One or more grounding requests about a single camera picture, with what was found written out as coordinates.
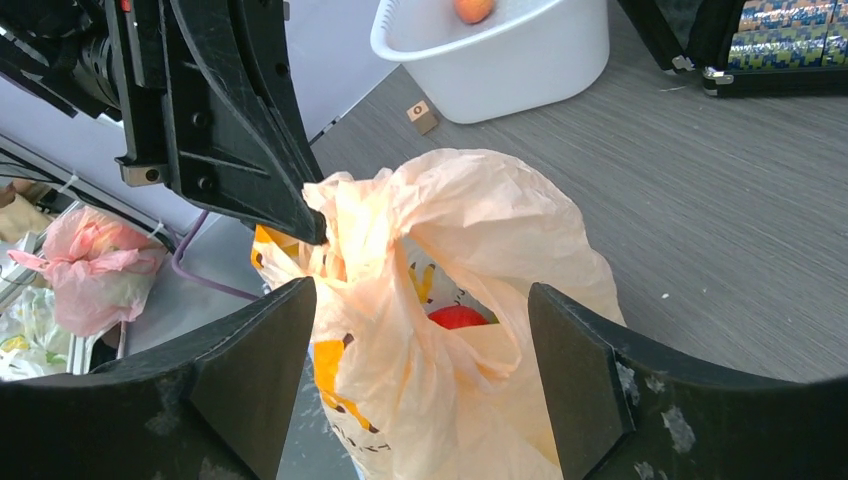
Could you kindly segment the red fake apple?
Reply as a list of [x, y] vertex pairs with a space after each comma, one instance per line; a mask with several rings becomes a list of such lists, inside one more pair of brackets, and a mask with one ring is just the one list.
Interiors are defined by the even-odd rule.
[[453, 305], [435, 310], [428, 315], [428, 318], [448, 330], [483, 326], [489, 323], [481, 313], [464, 305]]

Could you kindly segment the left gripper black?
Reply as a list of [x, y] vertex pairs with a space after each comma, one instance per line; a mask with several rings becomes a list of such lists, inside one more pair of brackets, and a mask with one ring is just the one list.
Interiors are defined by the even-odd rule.
[[122, 122], [127, 185], [170, 185], [200, 208], [325, 243], [302, 195], [323, 174], [282, 2], [4, 1], [1, 76], [69, 117]]

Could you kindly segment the translucent plastic bag banana print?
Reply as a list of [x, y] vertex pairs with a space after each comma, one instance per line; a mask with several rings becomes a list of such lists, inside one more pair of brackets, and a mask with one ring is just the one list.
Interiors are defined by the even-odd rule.
[[327, 242], [258, 227], [252, 262], [317, 292], [321, 404], [364, 479], [558, 479], [528, 296], [551, 285], [623, 320], [578, 206], [523, 161], [439, 149], [309, 184]]

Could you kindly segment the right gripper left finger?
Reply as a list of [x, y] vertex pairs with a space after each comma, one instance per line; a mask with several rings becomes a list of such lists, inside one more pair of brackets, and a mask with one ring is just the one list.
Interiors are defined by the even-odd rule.
[[1, 386], [5, 479], [272, 479], [316, 309], [309, 278], [85, 375]]

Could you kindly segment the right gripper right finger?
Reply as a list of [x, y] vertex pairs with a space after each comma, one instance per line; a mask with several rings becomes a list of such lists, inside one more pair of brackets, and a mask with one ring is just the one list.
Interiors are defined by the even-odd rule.
[[555, 288], [528, 301], [567, 479], [843, 479], [847, 381], [716, 365], [620, 326]]

